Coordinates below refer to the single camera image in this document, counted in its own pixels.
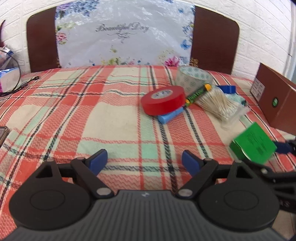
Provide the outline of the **blue cylinder roll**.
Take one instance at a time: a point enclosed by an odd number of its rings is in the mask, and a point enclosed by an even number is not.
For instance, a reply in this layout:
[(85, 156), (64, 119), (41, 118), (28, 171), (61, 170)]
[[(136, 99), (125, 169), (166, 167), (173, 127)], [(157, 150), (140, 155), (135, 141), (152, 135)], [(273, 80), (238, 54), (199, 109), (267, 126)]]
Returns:
[(167, 113), (164, 115), (158, 115), (157, 119), (160, 123), (166, 124), (169, 121), (171, 121), (172, 119), (174, 119), (176, 116), (181, 114), (183, 111), (184, 111), (184, 108), (180, 107), (180, 108), (176, 109), (175, 111), (172, 111), (171, 113)]

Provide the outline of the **green white wipes packet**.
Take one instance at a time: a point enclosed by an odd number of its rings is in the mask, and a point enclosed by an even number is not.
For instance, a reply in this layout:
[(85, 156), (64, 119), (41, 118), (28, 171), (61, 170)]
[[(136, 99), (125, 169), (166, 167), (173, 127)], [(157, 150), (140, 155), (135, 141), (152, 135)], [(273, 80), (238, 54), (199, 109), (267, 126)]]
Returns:
[(233, 93), (233, 94), (226, 94), (226, 96), (232, 100), (232, 101), (235, 101), (235, 102), (238, 102), (240, 103), (241, 105), (243, 106), (246, 106), (247, 105), (247, 101), (245, 100), (245, 98), (243, 98), (242, 96), (236, 94), (236, 93)]

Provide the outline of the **floral plastic cover sheet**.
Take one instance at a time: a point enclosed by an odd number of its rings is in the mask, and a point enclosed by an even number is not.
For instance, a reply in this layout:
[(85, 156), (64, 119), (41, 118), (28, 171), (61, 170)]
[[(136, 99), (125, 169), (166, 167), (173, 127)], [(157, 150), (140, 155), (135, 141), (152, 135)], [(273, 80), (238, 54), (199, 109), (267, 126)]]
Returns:
[(195, 6), (186, 1), (72, 1), (56, 7), (63, 68), (188, 65)]

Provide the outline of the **bag of cotton swabs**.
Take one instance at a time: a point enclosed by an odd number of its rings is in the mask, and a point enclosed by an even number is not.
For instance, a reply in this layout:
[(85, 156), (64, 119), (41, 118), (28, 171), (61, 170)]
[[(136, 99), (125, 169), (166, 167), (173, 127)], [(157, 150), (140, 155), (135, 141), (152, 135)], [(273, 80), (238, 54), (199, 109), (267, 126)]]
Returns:
[(245, 114), (250, 111), (248, 105), (243, 106), (238, 102), (230, 100), (218, 87), (206, 92), (199, 97), (195, 103), (203, 110), (210, 112), (222, 125), (222, 128), (231, 128)]

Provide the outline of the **green small box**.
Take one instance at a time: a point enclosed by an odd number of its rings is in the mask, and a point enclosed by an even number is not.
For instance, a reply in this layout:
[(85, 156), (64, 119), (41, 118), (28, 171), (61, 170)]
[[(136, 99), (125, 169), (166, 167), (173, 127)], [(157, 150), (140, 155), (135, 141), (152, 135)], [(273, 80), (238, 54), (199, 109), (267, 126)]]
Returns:
[(276, 145), (259, 126), (253, 123), (230, 143), (238, 160), (249, 160), (263, 165), (276, 151)]

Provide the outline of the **red plaid bed blanket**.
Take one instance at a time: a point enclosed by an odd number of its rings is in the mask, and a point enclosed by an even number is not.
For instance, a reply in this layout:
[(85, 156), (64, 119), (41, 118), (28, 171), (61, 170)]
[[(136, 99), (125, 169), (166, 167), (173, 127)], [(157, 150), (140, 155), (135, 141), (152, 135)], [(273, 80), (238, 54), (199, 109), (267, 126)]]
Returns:
[(218, 85), (234, 85), (250, 112), (229, 128), (192, 105), (163, 125), (140, 104), (146, 93), (175, 79), (175, 67), (94, 66), (52, 69), (23, 76), (29, 85), (1, 98), (1, 125), (9, 135), (1, 146), (1, 238), (14, 229), (9, 200), (48, 158), (67, 163), (100, 149), (108, 164), (99, 178), (112, 190), (178, 190), (189, 179), (181, 154), (231, 164), (232, 139), (258, 123), (276, 141), (292, 135), (271, 128), (250, 94), (252, 81), (213, 72)]

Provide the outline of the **patterned clear tape roll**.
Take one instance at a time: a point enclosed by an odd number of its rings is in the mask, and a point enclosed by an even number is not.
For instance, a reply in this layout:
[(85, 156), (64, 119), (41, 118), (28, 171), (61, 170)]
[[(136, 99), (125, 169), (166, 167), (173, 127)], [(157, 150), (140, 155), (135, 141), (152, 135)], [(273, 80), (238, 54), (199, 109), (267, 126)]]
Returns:
[(181, 86), (189, 96), (204, 84), (212, 84), (213, 76), (206, 70), (193, 66), (179, 66), (174, 85)]

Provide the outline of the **brown cardboard storage box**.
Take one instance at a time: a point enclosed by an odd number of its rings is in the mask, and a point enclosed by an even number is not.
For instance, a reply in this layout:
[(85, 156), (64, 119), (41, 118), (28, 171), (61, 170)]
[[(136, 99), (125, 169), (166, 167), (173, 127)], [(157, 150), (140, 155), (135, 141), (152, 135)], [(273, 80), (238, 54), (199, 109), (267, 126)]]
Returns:
[(269, 125), (295, 135), (295, 84), (270, 67), (260, 63), (250, 89)]

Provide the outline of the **red tape roll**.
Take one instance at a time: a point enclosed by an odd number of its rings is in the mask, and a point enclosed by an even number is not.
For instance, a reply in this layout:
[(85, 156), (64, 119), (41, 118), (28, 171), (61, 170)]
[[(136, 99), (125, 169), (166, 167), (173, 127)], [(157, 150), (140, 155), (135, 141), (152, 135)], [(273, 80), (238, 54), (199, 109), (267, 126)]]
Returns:
[(150, 91), (141, 98), (147, 115), (158, 116), (171, 113), (185, 104), (185, 91), (181, 86), (165, 86)]

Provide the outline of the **dark wooden headboard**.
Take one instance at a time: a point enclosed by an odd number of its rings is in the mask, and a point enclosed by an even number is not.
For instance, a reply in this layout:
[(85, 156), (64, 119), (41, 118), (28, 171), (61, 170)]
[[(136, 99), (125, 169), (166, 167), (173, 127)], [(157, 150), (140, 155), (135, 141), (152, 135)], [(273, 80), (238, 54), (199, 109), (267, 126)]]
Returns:
[[(26, 23), (31, 72), (58, 68), (54, 16), (50, 8), (30, 16)], [(214, 11), (195, 8), (191, 57), (199, 68), (231, 74), (239, 39), (239, 25)]]

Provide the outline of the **blue tape roll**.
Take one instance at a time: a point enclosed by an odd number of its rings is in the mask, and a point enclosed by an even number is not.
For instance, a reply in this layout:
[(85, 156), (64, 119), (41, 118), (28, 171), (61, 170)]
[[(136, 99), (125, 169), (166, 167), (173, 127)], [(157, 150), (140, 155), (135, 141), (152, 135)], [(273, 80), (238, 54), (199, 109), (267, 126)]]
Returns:
[(236, 86), (234, 85), (217, 85), (225, 94), (235, 94)]

